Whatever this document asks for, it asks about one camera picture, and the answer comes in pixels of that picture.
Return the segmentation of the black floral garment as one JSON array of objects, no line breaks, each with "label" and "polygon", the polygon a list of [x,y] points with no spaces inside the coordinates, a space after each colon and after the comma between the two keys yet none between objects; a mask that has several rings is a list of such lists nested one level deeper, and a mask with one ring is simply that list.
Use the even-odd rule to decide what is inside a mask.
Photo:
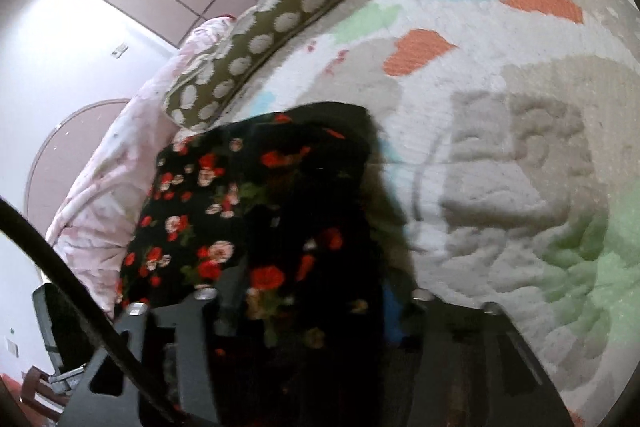
[{"label": "black floral garment", "polygon": [[321,102],[171,144],[116,280],[131,303],[217,298],[206,349],[225,426],[383,426],[390,267],[368,219],[367,109]]}]

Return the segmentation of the black chair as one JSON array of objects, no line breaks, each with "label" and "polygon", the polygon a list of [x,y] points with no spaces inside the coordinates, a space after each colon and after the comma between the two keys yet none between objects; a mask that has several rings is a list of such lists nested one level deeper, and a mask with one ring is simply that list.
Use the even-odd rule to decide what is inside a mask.
[{"label": "black chair", "polygon": [[75,309],[52,283],[38,287],[32,293],[32,303],[53,372],[47,374],[32,366],[24,378],[20,399],[55,425],[96,348]]}]

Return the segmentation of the pink folded duvet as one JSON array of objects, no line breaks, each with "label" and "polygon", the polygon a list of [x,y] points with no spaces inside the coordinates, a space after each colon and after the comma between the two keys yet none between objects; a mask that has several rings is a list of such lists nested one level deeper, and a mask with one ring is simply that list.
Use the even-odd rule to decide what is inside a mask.
[{"label": "pink folded duvet", "polygon": [[126,247],[156,173],[155,158],[178,133],[164,113],[165,93],[233,23],[232,16],[218,16],[191,31],[107,129],[47,229],[46,241],[108,317],[114,315]]}]

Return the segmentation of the rounded pink headboard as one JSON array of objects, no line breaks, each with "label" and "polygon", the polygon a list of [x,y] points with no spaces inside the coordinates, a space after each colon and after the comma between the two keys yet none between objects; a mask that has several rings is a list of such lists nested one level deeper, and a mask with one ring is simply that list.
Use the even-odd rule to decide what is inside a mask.
[{"label": "rounded pink headboard", "polygon": [[128,102],[128,98],[113,98],[81,107],[61,121],[40,146],[27,178],[24,215],[42,236],[78,174]]}]

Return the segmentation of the quilted patchwork bedspread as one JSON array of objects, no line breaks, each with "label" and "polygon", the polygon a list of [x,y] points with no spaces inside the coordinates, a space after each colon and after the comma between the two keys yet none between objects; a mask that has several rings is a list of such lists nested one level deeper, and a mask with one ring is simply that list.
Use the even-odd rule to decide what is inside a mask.
[{"label": "quilted patchwork bedspread", "polygon": [[345,0],[226,119],[319,101],[378,128],[390,260],[450,303],[499,303],[577,424],[611,425],[639,364],[634,0]]}]

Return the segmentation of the olive bolster pillow white spots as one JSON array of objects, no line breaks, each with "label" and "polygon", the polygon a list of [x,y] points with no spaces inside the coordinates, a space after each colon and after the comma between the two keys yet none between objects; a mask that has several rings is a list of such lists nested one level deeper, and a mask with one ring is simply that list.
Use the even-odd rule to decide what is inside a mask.
[{"label": "olive bolster pillow white spots", "polygon": [[268,58],[342,1],[258,0],[186,65],[165,95],[166,115],[183,129],[209,129]]}]

